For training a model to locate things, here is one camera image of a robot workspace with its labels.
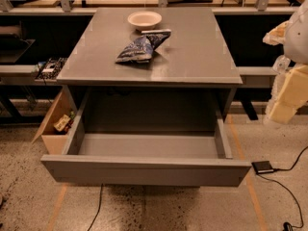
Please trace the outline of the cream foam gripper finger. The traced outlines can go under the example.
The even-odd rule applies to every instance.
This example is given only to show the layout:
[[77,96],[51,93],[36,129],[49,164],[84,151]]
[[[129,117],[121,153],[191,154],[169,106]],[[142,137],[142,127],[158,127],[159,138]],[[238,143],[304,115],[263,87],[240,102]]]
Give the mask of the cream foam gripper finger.
[[268,45],[284,44],[286,40],[288,24],[289,21],[284,21],[267,32],[263,37],[263,43]]
[[308,102],[308,65],[296,64],[291,70],[275,69],[277,75],[266,107],[266,125],[288,124],[297,110]]

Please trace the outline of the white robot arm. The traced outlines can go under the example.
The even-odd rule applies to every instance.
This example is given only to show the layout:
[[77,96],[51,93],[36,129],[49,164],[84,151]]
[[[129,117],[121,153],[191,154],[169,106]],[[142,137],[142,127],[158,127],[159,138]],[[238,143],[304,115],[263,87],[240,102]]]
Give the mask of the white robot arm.
[[278,128],[308,102],[308,0],[289,20],[266,33],[263,42],[283,45],[284,53],[272,67],[277,75],[264,119],[265,124]]

